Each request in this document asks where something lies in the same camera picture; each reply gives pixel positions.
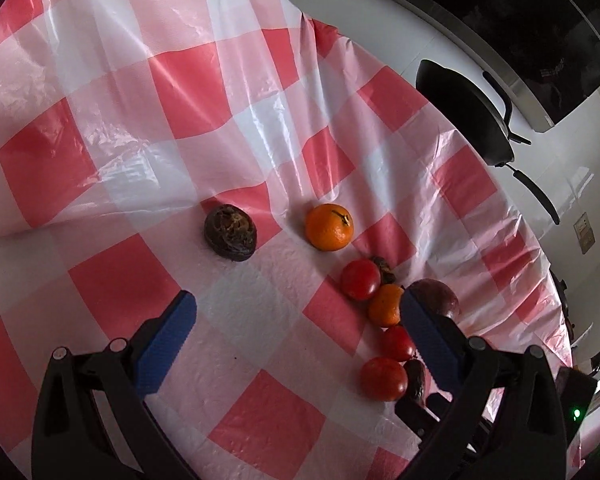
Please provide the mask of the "small red tomato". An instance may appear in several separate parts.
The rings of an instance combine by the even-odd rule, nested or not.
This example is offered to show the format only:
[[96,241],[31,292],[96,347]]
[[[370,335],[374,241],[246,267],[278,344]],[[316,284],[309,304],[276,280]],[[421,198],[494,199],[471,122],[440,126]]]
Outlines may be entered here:
[[377,339],[378,352],[381,356],[398,362],[414,359],[416,347],[411,336],[401,325],[395,325],[383,330]]

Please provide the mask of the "dark purple round passionfruit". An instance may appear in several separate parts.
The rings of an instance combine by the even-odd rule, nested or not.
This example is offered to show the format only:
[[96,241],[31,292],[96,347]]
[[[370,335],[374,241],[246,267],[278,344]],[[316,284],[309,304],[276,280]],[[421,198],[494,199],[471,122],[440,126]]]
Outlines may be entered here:
[[460,313],[460,300],[442,281],[422,278],[407,287],[407,291],[429,313],[455,318]]

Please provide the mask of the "orange tangerine with stem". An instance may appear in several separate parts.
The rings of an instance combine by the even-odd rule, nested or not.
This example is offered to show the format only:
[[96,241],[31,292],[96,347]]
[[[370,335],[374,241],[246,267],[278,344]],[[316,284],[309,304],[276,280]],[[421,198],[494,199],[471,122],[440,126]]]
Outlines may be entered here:
[[304,234],[321,252],[336,252],[350,244],[354,234],[353,218],[343,206],[321,204],[306,214]]

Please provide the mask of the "wrinkled dark passionfruit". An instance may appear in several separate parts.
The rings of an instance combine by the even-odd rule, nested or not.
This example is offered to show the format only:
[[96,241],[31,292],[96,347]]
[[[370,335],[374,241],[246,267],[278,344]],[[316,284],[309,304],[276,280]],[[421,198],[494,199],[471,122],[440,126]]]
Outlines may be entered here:
[[204,220],[204,239],[219,256],[242,262],[256,251],[258,231],[245,211],[230,204],[221,204],[213,208]]

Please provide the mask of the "small dark fruit behind tomatoes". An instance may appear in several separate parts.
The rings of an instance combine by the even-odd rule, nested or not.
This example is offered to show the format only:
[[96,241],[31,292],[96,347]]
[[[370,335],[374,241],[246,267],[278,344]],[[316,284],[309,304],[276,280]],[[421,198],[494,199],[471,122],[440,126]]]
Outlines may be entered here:
[[393,273],[391,266],[385,258],[379,256],[370,257],[370,261],[376,266],[380,274],[380,284],[394,284],[396,282],[396,274]]

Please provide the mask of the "black wok pan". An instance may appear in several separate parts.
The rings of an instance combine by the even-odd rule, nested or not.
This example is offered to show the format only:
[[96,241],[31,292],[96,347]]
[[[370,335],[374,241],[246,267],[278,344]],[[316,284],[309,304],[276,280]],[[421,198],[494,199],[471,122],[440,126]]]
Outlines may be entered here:
[[559,226],[559,214],[550,198],[513,166],[512,143],[530,145],[531,141],[513,133],[510,128],[514,110],[512,100],[489,72],[484,70],[482,76],[503,101],[503,114],[470,79],[431,60],[419,63],[416,89],[457,128],[488,166],[508,168],[513,177],[528,188],[554,225]]

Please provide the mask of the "red white checkered tablecloth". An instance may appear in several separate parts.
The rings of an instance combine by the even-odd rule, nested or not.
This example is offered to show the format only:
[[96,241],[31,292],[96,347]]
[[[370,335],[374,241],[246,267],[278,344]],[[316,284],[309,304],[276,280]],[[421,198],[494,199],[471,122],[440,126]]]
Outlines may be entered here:
[[[216,254],[204,220],[249,214]],[[321,204],[354,234],[321,252]],[[149,407],[206,479],[390,479],[415,454],[358,372],[375,329],[337,287],[381,256],[437,278],[495,347],[570,344],[498,182],[407,81],[288,0],[6,0],[0,10],[0,445],[31,459],[52,352],[132,335],[182,289],[197,322]]]

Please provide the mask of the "black range hood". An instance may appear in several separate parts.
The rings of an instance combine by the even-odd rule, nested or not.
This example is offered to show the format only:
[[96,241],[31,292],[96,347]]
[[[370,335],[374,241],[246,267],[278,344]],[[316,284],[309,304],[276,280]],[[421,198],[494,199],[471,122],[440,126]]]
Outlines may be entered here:
[[545,132],[600,88],[600,0],[394,0],[448,36]]

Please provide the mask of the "wall power outlet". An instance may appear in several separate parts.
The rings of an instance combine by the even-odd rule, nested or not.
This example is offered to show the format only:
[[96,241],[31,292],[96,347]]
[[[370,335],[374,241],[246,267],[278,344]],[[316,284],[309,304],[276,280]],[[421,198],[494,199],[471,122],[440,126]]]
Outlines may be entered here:
[[576,233],[578,245],[582,255],[585,255],[596,242],[595,234],[591,226],[590,220],[588,220],[588,214],[584,212],[580,215],[579,219],[574,222],[574,232]]

